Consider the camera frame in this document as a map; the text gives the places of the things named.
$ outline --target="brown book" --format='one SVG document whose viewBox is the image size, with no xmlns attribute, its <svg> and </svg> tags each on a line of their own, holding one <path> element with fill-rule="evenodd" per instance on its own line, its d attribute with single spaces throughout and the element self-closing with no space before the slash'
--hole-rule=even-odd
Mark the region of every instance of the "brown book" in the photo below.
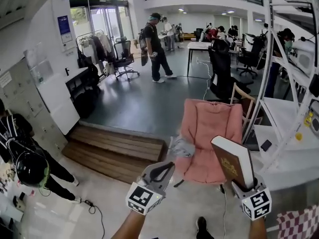
<svg viewBox="0 0 319 239">
<path fill-rule="evenodd" d="M 249 150 L 220 135 L 211 144 L 227 181 L 234 181 L 244 189 L 253 188 L 254 170 Z"/>
</svg>

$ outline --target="gray floor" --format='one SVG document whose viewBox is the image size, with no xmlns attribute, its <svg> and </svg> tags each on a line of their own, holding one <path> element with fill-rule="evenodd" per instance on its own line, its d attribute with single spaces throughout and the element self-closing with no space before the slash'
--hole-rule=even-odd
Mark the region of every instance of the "gray floor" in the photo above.
<svg viewBox="0 0 319 239">
<path fill-rule="evenodd" d="M 167 52 L 167 60 L 170 68 L 178 75 L 177 79 L 166 80 L 163 84 L 152 82 L 151 62 L 144 67 L 141 66 L 141 60 L 136 59 L 132 64 L 134 70 L 140 72 L 131 75 L 132 81 L 129 83 L 126 76 L 122 76 L 119 81 L 114 76 L 108 77 L 100 84 L 102 90 L 97 106 L 94 112 L 83 121 L 101 126 L 151 133 L 160 137 L 168 137 L 177 134 L 183 117 L 183 104 L 186 98 L 203 99 L 206 88 L 206 79 L 210 78 L 207 66 L 197 64 L 199 61 L 208 61 L 208 52 L 194 51 L 193 61 L 190 67 L 189 75 L 199 78 L 185 77 L 187 75 L 188 49 L 176 49 L 175 52 Z M 242 82 L 251 80 L 251 76 L 239 77 L 240 71 L 232 69 L 235 78 Z M 249 85 L 251 95 L 257 96 L 262 80 L 263 71 L 254 84 Z M 276 88 L 275 95 L 282 98 L 287 84 L 278 81 L 279 87 Z M 206 100 L 217 99 L 210 91 L 207 91 Z"/>
</svg>

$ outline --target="wooden step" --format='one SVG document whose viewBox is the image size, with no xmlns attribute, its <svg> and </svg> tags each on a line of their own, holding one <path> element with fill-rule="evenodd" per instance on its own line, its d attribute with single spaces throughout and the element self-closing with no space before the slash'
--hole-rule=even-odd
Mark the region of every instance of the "wooden step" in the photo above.
<svg viewBox="0 0 319 239">
<path fill-rule="evenodd" d="M 144 169 L 152 164 L 148 160 L 113 153 L 77 141 L 70 141 L 62 153 L 83 166 L 129 184 L 136 181 Z"/>
<path fill-rule="evenodd" d="M 114 133 L 82 125 L 73 130 L 70 138 L 103 150 L 155 162 L 160 161 L 165 148 L 163 140 Z"/>
</svg>

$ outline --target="pink chair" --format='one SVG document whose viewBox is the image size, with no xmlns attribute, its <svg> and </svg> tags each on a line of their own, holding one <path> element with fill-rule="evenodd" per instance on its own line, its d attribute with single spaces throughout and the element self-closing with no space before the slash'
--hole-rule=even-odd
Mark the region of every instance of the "pink chair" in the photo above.
<svg viewBox="0 0 319 239">
<path fill-rule="evenodd" d="M 242 106 L 219 102 L 186 99 L 180 134 L 195 145 L 193 157 L 177 157 L 176 170 L 183 180 L 208 184 L 222 184 L 224 173 L 211 146 L 211 140 L 221 135 L 241 143 Z"/>
</svg>

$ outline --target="checkered cloth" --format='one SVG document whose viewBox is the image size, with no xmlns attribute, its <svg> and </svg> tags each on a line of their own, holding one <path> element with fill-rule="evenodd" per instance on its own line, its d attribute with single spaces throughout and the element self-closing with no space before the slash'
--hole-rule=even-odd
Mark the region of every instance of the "checkered cloth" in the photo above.
<svg viewBox="0 0 319 239">
<path fill-rule="evenodd" d="M 309 239 L 318 227 L 319 206 L 278 214 L 277 221 L 278 239 Z"/>
</svg>

